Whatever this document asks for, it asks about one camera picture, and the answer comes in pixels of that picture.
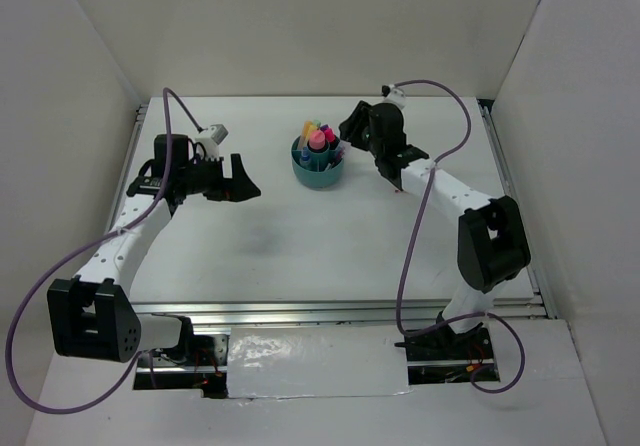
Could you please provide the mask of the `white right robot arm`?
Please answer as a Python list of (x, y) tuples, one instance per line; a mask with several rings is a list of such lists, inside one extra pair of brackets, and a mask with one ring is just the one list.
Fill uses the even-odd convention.
[(379, 174), (397, 189), (421, 199), (405, 258), (413, 256), (421, 220), (433, 205), (457, 228), (456, 262), (461, 282), (439, 314), (436, 345), (448, 358), (471, 345), (470, 333), (492, 308), (499, 287), (516, 278), (531, 261), (517, 202), (491, 197), (441, 169), (440, 163), (462, 146), (431, 158), (408, 143), (401, 108), (390, 101), (357, 104), (339, 126), (341, 139), (368, 151)]

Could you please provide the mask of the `black pink highlighter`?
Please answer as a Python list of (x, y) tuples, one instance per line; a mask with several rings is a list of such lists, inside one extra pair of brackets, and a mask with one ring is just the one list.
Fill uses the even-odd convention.
[(336, 139), (336, 136), (335, 136), (335, 134), (334, 134), (333, 130), (332, 130), (332, 129), (330, 129), (330, 128), (328, 128), (328, 129), (325, 131), (325, 137), (326, 137), (327, 141), (328, 141), (328, 142), (330, 142), (330, 143), (334, 142), (334, 141), (335, 141), (335, 139)]

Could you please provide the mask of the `yellow highlighter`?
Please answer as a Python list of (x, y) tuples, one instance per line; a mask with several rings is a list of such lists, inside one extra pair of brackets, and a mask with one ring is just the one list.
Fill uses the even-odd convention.
[(306, 121), (303, 127), (303, 131), (300, 137), (300, 142), (299, 142), (299, 149), (302, 150), (302, 148), (304, 146), (307, 146), (307, 143), (309, 141), (309, 138), (311, 136), (310, 134), (310, 129), (311, 126), (313, 125), (313, 121)]

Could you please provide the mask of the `blue cap spray bottle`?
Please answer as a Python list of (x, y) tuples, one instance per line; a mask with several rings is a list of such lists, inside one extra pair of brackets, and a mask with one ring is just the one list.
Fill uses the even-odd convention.
[(300, 153), (299, 165), (301, 168), (308, 170), (311, 165), (311, 155), (309, 149), (304, 146)]

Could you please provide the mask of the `pink bottle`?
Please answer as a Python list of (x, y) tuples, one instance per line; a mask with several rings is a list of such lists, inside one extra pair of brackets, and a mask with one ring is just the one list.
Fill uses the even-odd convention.
[(326, 146), (326, 137), (323, 131), (315, 130), (313, 131), (307, 143), (307, 147), (310, 151), (321, 152), (325, 149)]

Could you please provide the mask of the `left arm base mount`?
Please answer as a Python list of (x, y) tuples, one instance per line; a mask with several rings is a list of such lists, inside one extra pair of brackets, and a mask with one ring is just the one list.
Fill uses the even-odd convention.
[(156, 349), (138, 360), (136, 391), (193, 390), (208, 399), (226, 399), (230, 335), (195, 334), (186, 352)]

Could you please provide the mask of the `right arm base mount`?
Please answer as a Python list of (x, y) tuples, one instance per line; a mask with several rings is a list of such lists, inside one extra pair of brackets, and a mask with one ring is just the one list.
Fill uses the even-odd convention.
[(456, 335), (449, 326), (394, 344), (405, 352), (410, 385), (497, 382), (498, 368), (489, 330), (483, 324)]

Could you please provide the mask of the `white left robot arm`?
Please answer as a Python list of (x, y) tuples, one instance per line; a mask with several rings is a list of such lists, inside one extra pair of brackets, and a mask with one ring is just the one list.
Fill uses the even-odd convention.
[(219, 146), (226, 135), (218, 124), (194, 139), (183, 134), (155, 138), (154, 156), (129, 185), (108, 240), (72, 278), (56, 279), (48, 288), (59, 355), (124, 363), (139, 351), (161, 350), (176, 365), (193, 360), (198, 342), (190, 319), (142, 318), (129, 294), (153, 242), (187, 197), (237, 203), (260, 196), (239, 154), (231, 155), (231, 175), (224, 176)]

